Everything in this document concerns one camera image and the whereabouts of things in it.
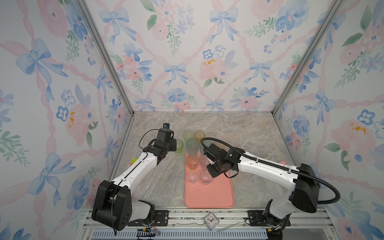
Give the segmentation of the clear glass column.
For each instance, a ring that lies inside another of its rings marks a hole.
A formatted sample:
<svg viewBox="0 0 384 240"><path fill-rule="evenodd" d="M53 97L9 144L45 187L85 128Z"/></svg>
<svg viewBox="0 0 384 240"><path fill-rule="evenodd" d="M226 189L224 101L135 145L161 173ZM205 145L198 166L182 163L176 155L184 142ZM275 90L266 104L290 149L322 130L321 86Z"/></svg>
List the clear glass column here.
<svg viewBox="0 0 384 240"><path fill-rule="evenodd" d="M203 167L207 167L208 165L211 164L211 161L204 155L200 157L200 165Z"/></svg>

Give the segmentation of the small clear glass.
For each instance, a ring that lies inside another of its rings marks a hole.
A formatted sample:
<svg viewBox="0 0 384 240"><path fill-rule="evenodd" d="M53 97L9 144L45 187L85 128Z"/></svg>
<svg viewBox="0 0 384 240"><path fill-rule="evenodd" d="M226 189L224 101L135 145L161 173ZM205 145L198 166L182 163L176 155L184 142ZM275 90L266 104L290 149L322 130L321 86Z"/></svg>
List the small clear glass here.
<svg viewBox="0 0 384 240"><path fill-rule="evenodd" d="M199 180L199 174L195 171L187 173L187 181L190 185L195 185Z"/></svg>

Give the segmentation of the bright green glass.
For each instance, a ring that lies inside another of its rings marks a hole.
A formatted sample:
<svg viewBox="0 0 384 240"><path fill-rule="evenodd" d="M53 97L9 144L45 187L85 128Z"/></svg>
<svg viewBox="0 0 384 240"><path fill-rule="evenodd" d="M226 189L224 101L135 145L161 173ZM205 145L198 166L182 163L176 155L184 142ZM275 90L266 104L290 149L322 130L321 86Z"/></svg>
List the bright green glass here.
<svg viewBox="0 0 384 240"><path fill-rule="evenodd" d="M184 142L182 140L177 139L177 149L175 151L176 154L181 154L184 149Z"/></svg>

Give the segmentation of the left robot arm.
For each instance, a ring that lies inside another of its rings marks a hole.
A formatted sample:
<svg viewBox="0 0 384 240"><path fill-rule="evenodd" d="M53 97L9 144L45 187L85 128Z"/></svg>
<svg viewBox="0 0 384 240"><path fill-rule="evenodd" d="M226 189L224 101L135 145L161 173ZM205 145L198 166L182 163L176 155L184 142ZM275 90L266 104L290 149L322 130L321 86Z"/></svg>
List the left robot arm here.
<svg viewBox="0 0 384 240"><path fill-rule="evenodd" d="M155 205L139 200L133 202L132 193L144 177L154 169L168 152L177 150L177 140L170 124L158 129L157 138L143 148L140 157L125 172L112 181L98 186L92 210L92 220L112 228L123 230L130 223L151 226L155 220Z"/></svg>

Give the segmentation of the teal textured cup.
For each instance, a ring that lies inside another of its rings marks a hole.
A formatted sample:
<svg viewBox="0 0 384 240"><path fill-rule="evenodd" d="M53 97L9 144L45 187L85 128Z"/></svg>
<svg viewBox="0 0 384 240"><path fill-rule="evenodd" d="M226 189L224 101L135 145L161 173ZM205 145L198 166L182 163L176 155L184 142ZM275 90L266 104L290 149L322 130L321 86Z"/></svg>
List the teal textured cup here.
<svg viewBox="0 0 384 240"><path fill-rule="evenodd" d="M199 151L200 142L196 139L189 139L186 142L187 154L189 156L196 156Z"/></svg>
<svg viewBox="0 0 384 240"><path fill-rule="evenodd" d="M206 140L207 140L206 138L203 138L203 139L201 139L201 141L200 141L200 148L201 148L202 151L204 151L204 149L207 148L207 145L205 144L205 141L206 141Z"/></svg>

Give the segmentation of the pink tinted glass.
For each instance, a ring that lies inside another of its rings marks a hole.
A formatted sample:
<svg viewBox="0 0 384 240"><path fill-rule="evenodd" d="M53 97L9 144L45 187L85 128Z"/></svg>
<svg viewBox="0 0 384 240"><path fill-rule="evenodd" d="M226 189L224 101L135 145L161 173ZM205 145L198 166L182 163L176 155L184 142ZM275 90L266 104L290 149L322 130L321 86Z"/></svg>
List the pink tinted glass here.
<svg viewBox="0 0 384 240"><path fill-rule="evenodd" d="M186 159L186 164L190 170L195 170L199 166L200 160L197 156L188 156Z"/></svg>

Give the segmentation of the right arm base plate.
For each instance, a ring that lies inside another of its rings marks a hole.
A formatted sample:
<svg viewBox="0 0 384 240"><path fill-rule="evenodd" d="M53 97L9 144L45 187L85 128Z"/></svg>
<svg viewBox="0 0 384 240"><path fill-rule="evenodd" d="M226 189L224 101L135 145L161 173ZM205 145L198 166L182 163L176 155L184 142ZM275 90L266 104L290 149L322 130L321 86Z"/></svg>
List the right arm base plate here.
<svg viewBox="0 0 384 240"><path fill-rule="evenodd" d="M251 227L290 227L290 219L278 219L272 215L264 214L264 210L248 210L246 224Z"/></svg>

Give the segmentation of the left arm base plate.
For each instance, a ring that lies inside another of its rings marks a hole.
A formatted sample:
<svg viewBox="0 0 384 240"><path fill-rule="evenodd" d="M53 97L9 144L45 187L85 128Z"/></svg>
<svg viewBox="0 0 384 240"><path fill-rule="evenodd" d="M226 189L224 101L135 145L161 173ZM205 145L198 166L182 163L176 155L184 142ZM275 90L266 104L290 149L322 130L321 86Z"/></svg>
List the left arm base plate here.
<svg viewBox="0 0 384 240"><path fill-rule="evenodd" d="M128 227L166 227L169 222L168 210L154 210L149 213L149 216L144 220L136 220L129 222Z"/></svg>

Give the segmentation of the clear textured cup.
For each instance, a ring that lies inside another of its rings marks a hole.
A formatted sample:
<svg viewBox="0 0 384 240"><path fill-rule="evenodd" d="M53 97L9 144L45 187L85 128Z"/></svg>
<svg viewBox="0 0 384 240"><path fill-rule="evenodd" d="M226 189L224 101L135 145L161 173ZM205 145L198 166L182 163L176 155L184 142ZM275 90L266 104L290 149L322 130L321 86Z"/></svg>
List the clear textured cup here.
<svg viewBox="0 0 384 240"><path fill-rule="evenodd" d="M213 181L213 178L208 171L202 171L200 181L203 185L209 185Z"/></svg>

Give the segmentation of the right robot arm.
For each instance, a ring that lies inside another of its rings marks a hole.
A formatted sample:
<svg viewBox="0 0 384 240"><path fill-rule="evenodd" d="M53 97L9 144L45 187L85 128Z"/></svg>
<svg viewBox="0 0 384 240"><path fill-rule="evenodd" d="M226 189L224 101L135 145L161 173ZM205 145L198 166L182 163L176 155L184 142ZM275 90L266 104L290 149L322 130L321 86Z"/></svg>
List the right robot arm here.
<svg viewBox="0 0 384 240"><path fill-rule="evenodd" d="M206 150L204 156L210 160L208 172L213 178L226 175L230 170L263 177L288 189L277 199L268 201L266 208L258 214L248 216L251 226L287 225L292 213L302 211L316 213L319 204L320 183L312 168L287 166L258 158L244 150Z"/></svg>

